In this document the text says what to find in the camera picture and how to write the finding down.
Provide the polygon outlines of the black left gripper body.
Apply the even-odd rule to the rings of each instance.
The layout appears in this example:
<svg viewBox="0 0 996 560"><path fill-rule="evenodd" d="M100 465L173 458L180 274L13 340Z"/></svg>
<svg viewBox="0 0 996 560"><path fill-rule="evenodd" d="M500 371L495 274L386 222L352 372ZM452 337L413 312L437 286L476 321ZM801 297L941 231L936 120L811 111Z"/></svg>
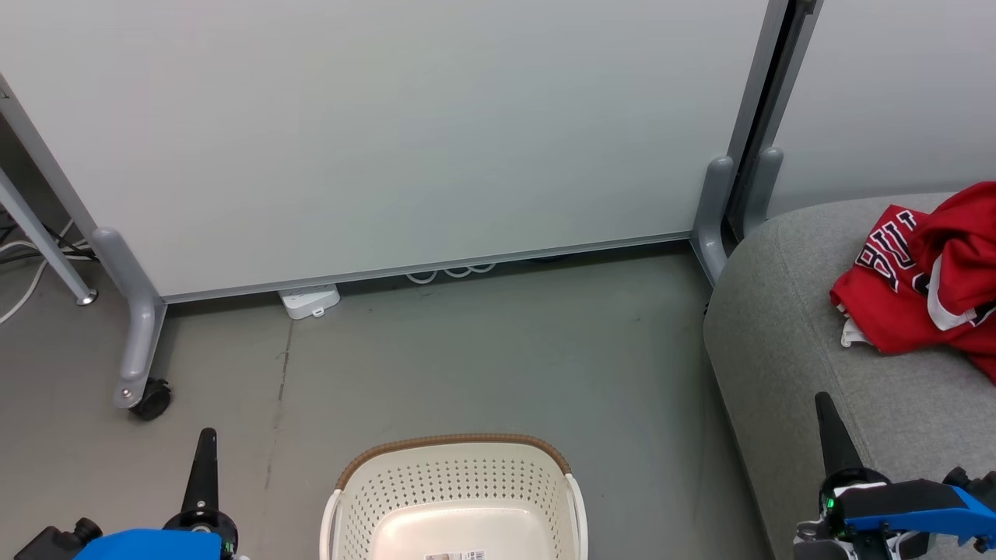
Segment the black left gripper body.
<svg viewBox="0 0 996 560"><path fill-rule="evenodd" d="M178 533L167 547L178 560L235 560L237 555L237 526L217 508L195 506L182 511L170 518L163 530Z"/></svg>

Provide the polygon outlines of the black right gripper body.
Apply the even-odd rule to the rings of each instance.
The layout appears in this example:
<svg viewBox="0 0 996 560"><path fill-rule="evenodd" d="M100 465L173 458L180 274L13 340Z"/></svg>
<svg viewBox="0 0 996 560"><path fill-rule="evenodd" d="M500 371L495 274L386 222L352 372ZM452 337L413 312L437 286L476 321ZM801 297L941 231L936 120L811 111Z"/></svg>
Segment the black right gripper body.
<svg viewBox="0 0 996 560"><path fill-rule="evenodd" d="M797 524L794 560L918 560L935 546L928 533L887 528L858 532L835 507L846 490L889 485L885 475L867 467L848 467L826 476L819 486L819 518Z"/></svg>

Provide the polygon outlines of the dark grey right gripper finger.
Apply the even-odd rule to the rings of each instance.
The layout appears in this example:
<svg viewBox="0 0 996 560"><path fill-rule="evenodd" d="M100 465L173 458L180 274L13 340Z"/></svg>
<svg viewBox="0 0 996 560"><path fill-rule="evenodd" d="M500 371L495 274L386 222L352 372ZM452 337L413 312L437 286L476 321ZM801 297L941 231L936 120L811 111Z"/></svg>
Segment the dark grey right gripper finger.
<svg viewBox="0 0 996 560"><path fill-rule="evenodd" d="M815 412L826 477L863 478L860 454L828 391L815 394Z"/></svg>

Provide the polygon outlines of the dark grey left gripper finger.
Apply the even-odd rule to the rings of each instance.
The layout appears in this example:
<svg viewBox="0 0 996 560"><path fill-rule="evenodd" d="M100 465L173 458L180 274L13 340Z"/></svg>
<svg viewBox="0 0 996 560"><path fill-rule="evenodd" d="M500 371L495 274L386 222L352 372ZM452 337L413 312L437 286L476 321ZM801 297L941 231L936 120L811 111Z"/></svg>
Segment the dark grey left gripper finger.
<svg viewBox="0 0 996 560"><path fill-rule="evenodd" d="M203 429L198 436L195 457L186 482L181 513L207 513L219 509L217 432Z"/></svg>

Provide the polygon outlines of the red basketball jersey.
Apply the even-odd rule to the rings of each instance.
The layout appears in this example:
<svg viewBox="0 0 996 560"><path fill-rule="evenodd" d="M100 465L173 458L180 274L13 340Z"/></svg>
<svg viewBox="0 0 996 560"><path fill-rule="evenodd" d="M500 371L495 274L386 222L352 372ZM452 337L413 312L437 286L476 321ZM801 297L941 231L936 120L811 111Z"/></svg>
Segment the red basketball jersey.
<svg viewBox="0 0 996 560"><path fill-rule="evenodd" d="M996 385L996 181L932 212L890 205L829 292L842 345L956 348Z"/></svg>

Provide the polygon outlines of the grey fabric sofa seat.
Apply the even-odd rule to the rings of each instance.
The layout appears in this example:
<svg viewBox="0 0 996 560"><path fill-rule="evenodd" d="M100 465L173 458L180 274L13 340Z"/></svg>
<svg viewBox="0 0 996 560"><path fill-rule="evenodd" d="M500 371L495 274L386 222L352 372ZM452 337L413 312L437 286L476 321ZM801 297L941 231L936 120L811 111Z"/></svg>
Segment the grey fabric sofa seat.
<svg viewBox="0 0 996 560"><path fill-rule="evenodd" d="M815 395L831 394L862 462L892 481L996 471L996 386L952 348L883 355L840 343L829 301L890 205L931 212L947 194L908 194L787 212L730 255L704 340L776 560L818 515L825 468Z"/></svg>

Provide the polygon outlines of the cream laundry basket brown rim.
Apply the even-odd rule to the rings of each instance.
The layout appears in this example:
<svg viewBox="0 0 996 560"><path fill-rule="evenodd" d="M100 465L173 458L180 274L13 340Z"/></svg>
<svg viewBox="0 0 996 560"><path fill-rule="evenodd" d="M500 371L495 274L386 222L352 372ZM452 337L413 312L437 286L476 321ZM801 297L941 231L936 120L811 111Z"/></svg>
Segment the cream laundry basket brown rim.
<svg viewBox="0 0 996 560"><path fill-rule="evenodd" d="M538 437L469 433L375 446L339 475L319 560L588 560L587 511L568 460Z"/></svg>

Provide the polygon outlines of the black caster wheel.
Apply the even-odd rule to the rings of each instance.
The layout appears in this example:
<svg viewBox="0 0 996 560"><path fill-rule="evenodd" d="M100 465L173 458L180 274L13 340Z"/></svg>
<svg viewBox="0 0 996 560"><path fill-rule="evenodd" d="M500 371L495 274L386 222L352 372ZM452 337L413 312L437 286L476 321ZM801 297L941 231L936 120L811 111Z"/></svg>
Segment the black caster wheel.
<svg viewBox="0 0 996 560"><path fill-rule="evenodd" d="M139 398L138 403L128 409L129 414L140 422L152 422L159 418L169 407L172 401L172 390L170 383L165 379L146 380L145 393Z"/></svg>

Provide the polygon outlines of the grey partition leg with caster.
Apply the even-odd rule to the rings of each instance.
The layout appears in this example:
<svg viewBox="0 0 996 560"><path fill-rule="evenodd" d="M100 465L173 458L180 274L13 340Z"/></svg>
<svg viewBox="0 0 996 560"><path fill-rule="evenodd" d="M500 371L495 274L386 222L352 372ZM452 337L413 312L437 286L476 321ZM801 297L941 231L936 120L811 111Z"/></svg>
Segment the grey partition leg with caster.
<svg viewBox="0 0 996 560"><path fill-rule="evenodd" d="M145 393L167 312L160 297L125 238L114 228L96 228L90 245L128 306L128 330L122 352L115 407L128 411Z"/></svg>

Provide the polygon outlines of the white power strip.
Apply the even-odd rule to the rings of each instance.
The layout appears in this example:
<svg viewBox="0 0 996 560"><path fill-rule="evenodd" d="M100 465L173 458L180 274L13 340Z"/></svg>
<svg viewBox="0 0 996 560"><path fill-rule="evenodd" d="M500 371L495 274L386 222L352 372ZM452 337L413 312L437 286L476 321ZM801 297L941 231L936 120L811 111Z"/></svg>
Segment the white power strip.
<svg viewBox="0 0 996 560"><path fill-rule="evenodd" d="M278 291L289 318L300 321L308 317L323 317L326 309L335 307L339 297L336 284L313 285Z"/></svg>

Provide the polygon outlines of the short grey partition leg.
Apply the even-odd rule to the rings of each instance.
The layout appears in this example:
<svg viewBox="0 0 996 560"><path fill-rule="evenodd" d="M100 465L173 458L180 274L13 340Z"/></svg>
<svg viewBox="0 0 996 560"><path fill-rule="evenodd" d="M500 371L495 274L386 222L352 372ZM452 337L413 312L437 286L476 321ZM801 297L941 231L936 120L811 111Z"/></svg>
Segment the short grey partition leg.
<svg viewBox="0 0 996 560"><path fill-rule="evenodd" d="M780 148L764 149L755 159L749 181L744 188L740 239L754 233L768 219L770 201L784 160Z"/></svg>
<svg viewBox="0 0 996 560"><path fill-rule="evenodd" d="M711 285L715 284L727 263L722 224L736 170L735 160L730 156L715 157L708 164L689 238L702 271Z"/></svg>

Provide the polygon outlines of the slanted grey table leg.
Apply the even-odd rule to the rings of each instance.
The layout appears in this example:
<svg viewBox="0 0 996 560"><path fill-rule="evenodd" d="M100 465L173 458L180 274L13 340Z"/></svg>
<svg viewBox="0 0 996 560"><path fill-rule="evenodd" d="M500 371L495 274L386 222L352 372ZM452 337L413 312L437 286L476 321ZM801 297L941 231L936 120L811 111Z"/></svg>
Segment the slanted grey table leg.
<svg viewBox="0 0 996 560"><path fill-rule="evenodd" d="M71 265L64 249L59 246L59 237L46 230L3 169L0 169L0 205L9 212L30 244L43 256L44 266L52 269L71 291L77 299L77 305L82 307L96 301L97 291L90 288Z"/></svg>

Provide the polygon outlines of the narrow white partition panel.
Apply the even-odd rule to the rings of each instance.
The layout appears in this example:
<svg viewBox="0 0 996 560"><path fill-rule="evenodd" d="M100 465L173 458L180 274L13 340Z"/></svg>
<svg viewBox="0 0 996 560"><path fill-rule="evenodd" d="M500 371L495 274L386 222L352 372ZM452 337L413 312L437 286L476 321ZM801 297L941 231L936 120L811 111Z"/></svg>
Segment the narrow white partition panel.
<svg viewBox="0 0 996 560"><path fill-rule="evenodd" d="M996 180L996 0L824 0L768 216Z"/></svg>

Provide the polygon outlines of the white partition panel grey frame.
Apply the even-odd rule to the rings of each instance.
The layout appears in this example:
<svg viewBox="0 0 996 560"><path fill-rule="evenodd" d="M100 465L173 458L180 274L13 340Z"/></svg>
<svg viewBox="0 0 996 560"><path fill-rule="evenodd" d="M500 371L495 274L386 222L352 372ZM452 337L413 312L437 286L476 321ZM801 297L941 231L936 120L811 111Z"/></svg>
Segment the white partition panel grey frame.
<svg viewBox="0 0 996 560"><path fill-rule="evenodd" d="M769 0L0 0L161 296L687 233Z"/></svg>

